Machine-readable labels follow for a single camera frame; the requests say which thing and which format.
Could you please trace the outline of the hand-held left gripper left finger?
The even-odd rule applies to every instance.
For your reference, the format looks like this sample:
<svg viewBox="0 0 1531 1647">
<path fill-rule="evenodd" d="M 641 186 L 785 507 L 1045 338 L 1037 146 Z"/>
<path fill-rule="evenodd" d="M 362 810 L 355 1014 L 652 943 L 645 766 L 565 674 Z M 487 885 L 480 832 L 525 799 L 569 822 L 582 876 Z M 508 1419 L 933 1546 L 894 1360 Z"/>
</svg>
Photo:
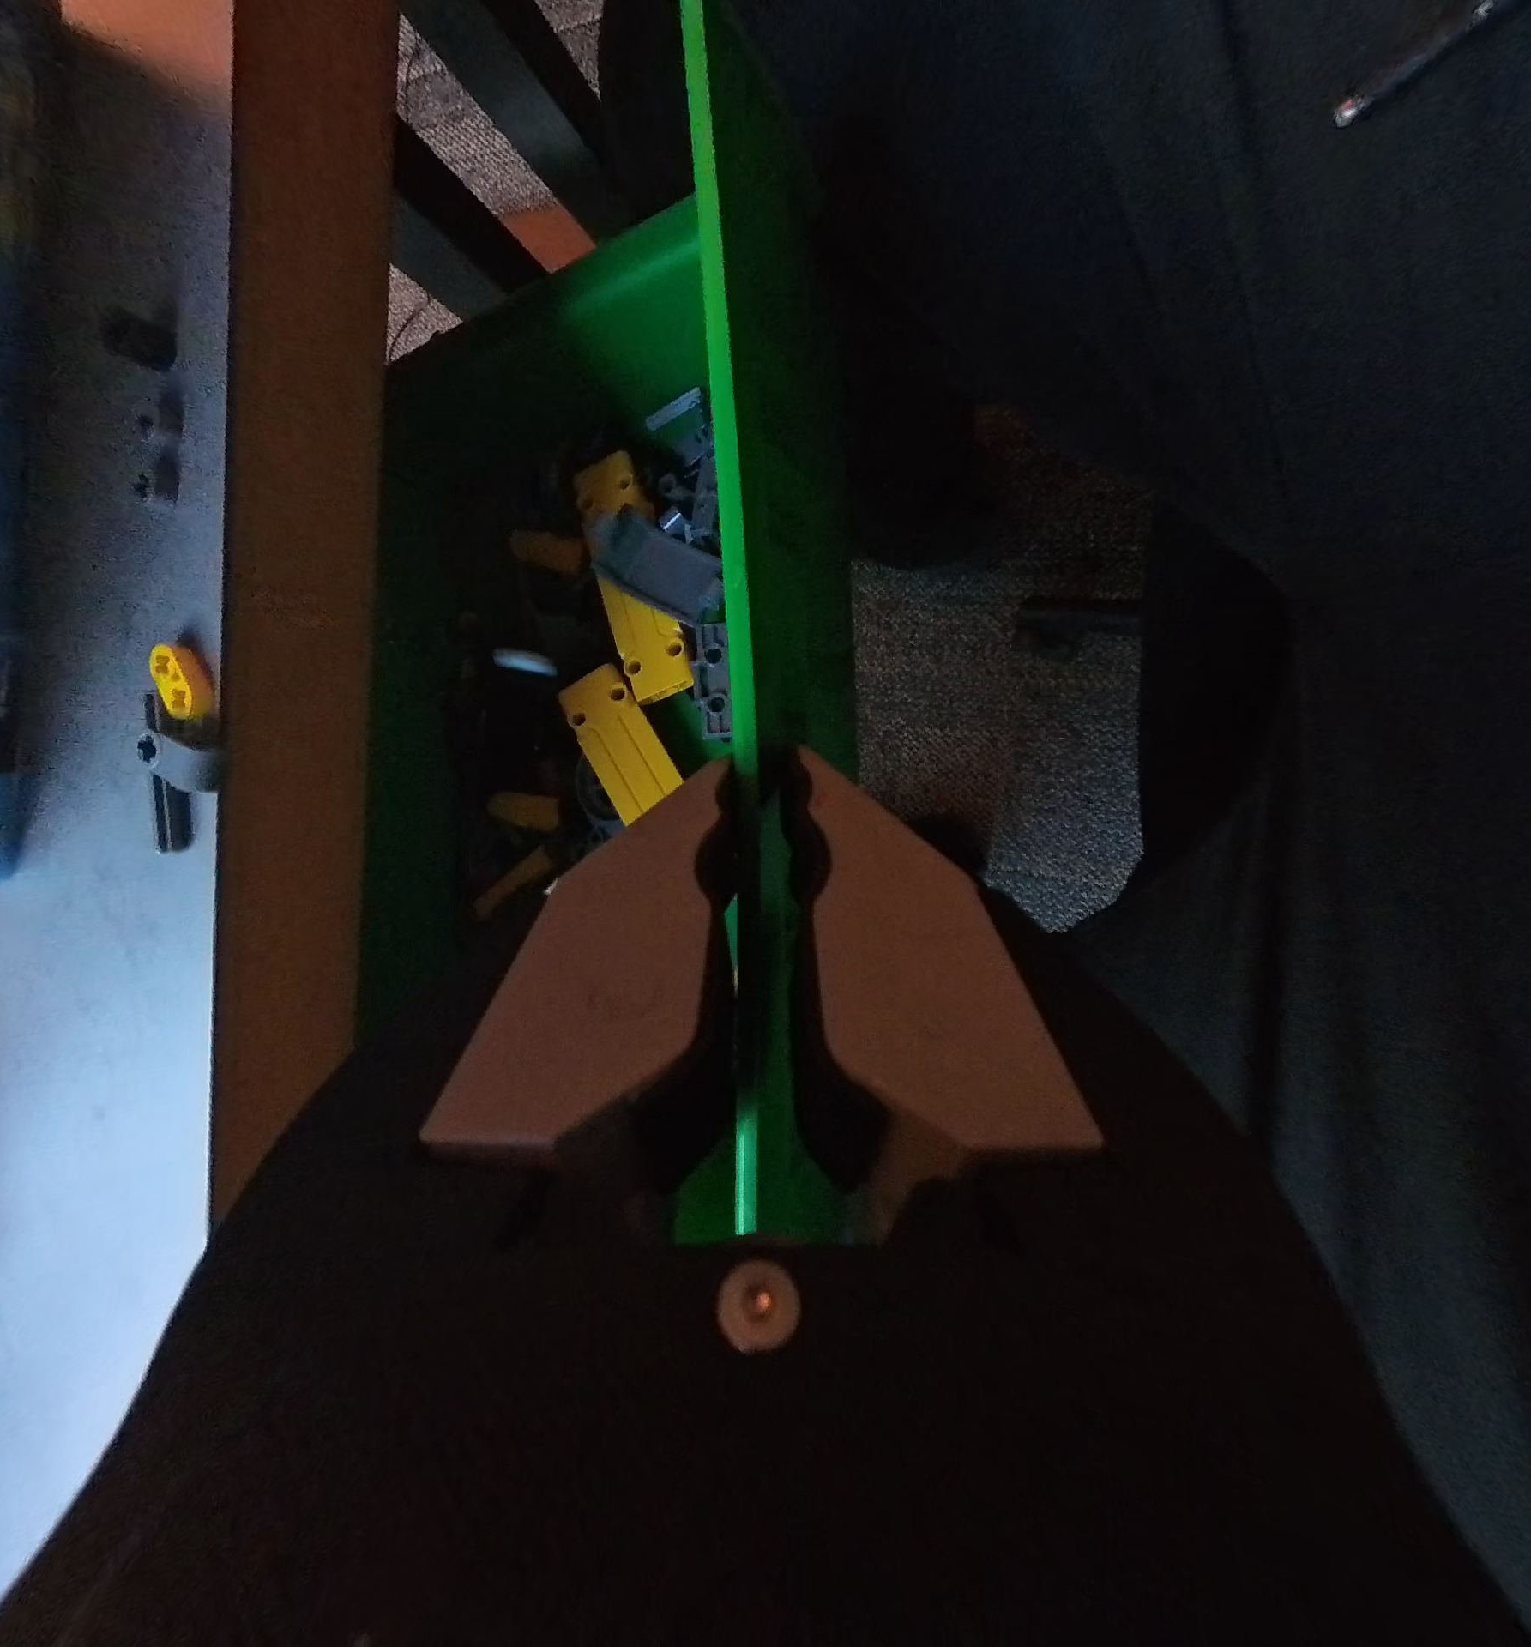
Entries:
<svg viewBox="0 0 1531 1647">
<path fill-rule="evenodd" d="M 735 761 L 567 869 L 421 1125 L 436 1157 L 670 1194 L 735 1117 Z"/>
</svg>

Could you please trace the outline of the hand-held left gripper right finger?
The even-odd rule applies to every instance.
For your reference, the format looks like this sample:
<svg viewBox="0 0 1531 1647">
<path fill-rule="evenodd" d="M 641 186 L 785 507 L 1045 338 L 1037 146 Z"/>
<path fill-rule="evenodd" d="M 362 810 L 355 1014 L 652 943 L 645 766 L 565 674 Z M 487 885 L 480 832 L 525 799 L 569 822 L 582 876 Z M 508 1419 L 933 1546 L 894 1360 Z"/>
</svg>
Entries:
<svg viewBox="0 0 1531 1647">
<path fill-rule="evenodd" d="M 1107 1150 L 980 885 L 814 748 L 782 766 L 795 1134 L 887 1239 L 913 1194 Z"/>
</svg>

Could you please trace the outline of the pile of toy building pieces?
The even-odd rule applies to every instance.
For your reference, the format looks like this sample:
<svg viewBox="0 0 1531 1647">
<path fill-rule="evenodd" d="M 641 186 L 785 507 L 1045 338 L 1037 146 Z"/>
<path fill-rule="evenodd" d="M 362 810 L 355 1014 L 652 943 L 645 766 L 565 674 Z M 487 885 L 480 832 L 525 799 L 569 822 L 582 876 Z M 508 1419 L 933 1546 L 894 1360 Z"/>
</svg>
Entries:
<svg viewBox="0 0 1531 1647">
<path fill-rule="evenodd" d="M 641 709 L 681 777 L 727 754 L 735 737 L 712 409 L 706 385 L 689 385 L 641 427 L 605 422 L 538 452 L 460 532 L 445 728 L 460 874 L 478 918 L 551 886 L 627 827 L 557 704 L 599 663 L 624 673 L 569 486 L 613 448 L 634 457 L 656 523 L 613 523 L 605 579 L 674 615 L 691 660 L 689 693 Z"/>
<path fill-rule="evenodd" d="M 177 309 L 107 307 L 101 347 L 141 373 L 132 409 L 132 494 L 156 524 L 180 506 L 189 390 L 177 357 Z M 218 792 L 221 720 L 209 622 L 156 618 L 141 663 L 134 761 L 147 771 L 151 832 L 160 855 L 195 846 L 195 799 Z"/>
</svg>

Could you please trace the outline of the green plastic storage box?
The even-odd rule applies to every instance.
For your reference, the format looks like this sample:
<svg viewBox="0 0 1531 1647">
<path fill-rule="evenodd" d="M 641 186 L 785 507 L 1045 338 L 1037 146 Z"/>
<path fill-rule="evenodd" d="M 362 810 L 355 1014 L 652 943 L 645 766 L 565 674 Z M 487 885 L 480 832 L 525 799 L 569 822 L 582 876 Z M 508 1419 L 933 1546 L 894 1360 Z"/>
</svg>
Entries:
<svg viewBox="0 0 1531 1647">
<path fill-rule="evenodd" d="M 592 430 L 627 435 L 706 390 L 735 659 L 742 891 L 742 1114 L 674 1200 L 677 1242 L 838 1239 L 847 1206 L 795 1139 L 789 999 L 795 896 L 782 766 L 799 745 L 855 777 L 847 463 L 829 309 L 809 249 L 814 175 L 731 3 L 681 3 L 691 200 L 387 373 L 383 524 L 365 759 L 362 1027 L 461 935 L 466 723 L 448 720 L 470 506 L 531 481 Z"/>
</svg>

